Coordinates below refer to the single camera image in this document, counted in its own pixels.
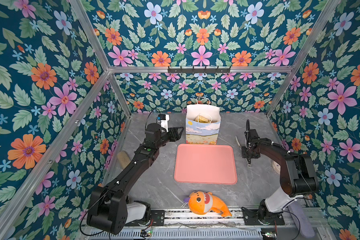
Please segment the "braided glazed fake bread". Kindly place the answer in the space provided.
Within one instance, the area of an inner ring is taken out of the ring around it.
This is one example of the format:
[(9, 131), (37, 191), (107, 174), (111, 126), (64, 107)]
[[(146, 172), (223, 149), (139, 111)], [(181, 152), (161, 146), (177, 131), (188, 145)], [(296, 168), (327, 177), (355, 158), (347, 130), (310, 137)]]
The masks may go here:
[(195, 118), (195, 121), (198, 122), (198, 123), (203, 123), (203, 124), (212, 123), (212, 120), (211, 120), (210, 118), (207, 118), (207, 117), (202, 116), (202, 115), (198, 115), (198, 116)]

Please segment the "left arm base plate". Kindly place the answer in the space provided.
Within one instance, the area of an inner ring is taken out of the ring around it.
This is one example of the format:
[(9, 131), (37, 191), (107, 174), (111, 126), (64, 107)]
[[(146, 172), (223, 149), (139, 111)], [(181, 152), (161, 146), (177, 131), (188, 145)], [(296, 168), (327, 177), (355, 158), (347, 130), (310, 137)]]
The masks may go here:
[(145, 213), (142, 219), (135, 220), (126, 224), (126, 227), (148, 227), (148, 226), (159, 226), (164, 225), (165, 220), (164, 210), (150, 210)]

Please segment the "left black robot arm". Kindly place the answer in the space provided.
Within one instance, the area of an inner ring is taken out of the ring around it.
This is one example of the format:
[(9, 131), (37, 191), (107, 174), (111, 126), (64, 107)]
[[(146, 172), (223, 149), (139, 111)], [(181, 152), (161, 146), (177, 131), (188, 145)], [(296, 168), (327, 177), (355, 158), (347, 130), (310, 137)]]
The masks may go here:
[(130, 190), (140, 176), (158, 158), (160, 148), (181, 139), (184, 127), (165, 129), (151, 123), (145, 129), (145, 139), (135, 151), (127, 167), (104, 187), (97, 187), (91, 194), (87, 211), (87, 225), (109, 234), (117, 235), (124, 226), (150, 215), (150, 207), (144, 203), (127, 203)]

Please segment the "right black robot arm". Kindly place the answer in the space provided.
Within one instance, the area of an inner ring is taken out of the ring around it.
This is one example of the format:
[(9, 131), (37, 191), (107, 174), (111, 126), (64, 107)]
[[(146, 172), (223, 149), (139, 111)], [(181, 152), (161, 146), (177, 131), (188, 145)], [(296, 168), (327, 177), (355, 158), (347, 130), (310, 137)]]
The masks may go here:
[(251, 166), (253, 159), (267, 156), (280, 166), (280, 187), (268, 198), (263, 199), (252, 217), (268, 225), (282, 215), (283, 210), (296, 199), (316, 192), (319, 181), (309, 155), (285, 150), (282, 145), (268, 138), (260, 138), (257, 131), (246, 122), (245, 145), (241, 146), (242, 158)]

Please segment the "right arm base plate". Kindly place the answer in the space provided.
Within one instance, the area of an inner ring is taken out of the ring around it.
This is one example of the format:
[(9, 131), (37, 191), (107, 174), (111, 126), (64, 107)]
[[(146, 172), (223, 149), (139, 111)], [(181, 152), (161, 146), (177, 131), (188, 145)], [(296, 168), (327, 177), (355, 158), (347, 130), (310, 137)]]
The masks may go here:
[(269, 218), (263, 220), (259, 217), (259, 210), (252, 210), (241, 207), (243, 219), (246, 226), (284, 226), (285, 221), (282, 213), (271, 213)]

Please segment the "landscape print paper bag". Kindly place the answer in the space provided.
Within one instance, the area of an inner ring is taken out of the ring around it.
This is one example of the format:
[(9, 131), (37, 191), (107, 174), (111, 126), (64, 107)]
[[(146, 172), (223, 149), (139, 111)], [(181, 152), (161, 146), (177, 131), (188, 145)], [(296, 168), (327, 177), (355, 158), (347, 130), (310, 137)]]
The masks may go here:
[[(212, 120), (203, 124), (195, 121), (198, 115)], [(220, 108), (211, 105), (206, 97), (197, 97), (195, 104), (187, 105), (186, 143), (200, 145), (216, 145), (221, 125)]]

